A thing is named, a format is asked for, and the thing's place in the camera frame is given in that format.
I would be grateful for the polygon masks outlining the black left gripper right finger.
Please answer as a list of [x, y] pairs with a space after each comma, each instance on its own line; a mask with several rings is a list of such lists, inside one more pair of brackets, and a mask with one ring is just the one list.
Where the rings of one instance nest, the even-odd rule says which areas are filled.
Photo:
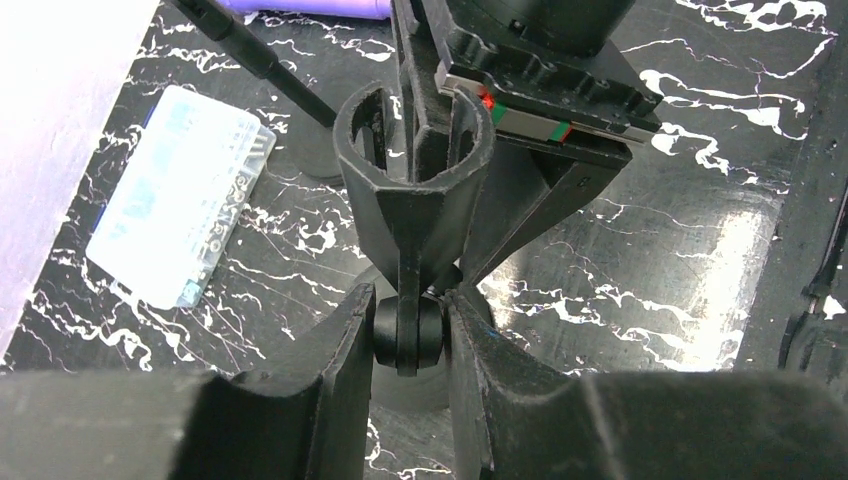
[[782, 372], [568, 376], [445, 298], [460, 479], [843, 479], [847, 409]]

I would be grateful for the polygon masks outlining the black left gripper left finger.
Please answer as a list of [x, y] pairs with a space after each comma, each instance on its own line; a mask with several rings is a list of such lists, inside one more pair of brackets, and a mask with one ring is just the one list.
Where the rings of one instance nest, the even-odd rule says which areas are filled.
[[359, 479], [376, 295], [355, 287], [269, 367], [1, 380], [5, 479]]

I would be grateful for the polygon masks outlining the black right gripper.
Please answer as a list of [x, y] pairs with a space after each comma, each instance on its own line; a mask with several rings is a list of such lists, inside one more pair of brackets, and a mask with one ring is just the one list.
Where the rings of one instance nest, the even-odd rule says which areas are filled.
[[407, 176], [447, 170], [452, 97], [477, 95], [493, 155], [459, 259], [476, 284], [586, 206], [660, 126], [661, 96], [612, 42], [629, 1], [396, 1]]

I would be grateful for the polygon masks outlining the black round-base stand for beige microphone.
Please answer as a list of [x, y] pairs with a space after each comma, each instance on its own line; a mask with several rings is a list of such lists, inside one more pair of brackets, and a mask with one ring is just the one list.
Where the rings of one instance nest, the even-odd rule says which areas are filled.
[[494, 150], [482, 101], [459, 89], [449, 110], [445, 170], [402, 182], [386, 165], [387, 95], [372, 82], [340, 108], [334, 147], [358, 243], [383, 284], [373, 327], [373, 400], [400, 412], [448, 406], [442, 299], [431, 293], [455, 273]]

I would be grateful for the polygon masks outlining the purple microphone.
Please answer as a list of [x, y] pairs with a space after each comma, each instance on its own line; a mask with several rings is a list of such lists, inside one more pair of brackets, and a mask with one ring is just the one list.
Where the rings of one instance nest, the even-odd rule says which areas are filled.
[[283, 11], [339, 16], [368, 20], [385, 20], [391, 16], [390, 0], [221, 0], [232, 12]]

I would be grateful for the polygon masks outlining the black stand for purple microphone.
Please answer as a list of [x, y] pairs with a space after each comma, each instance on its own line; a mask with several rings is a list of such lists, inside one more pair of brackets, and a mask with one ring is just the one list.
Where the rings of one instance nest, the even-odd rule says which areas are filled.
[[273, 85], [312, 119], [314, 126], [309, 138], [289, 148], [292, 161], [303, 174], [316, 181], [341, 184], [341, 169], [332, 144], [335, 109], [283, 65], [270, 46], [217, 2], [175, 1], [173, 5], [240, 66]]

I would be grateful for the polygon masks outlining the clear plastic screw box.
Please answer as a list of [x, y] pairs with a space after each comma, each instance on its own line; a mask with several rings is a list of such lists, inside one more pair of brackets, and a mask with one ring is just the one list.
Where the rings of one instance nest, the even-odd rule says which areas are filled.
[[96, 223], [88, 259], [154, 308], [195, 306], [276, 142], [253, 114], [166, 87]]

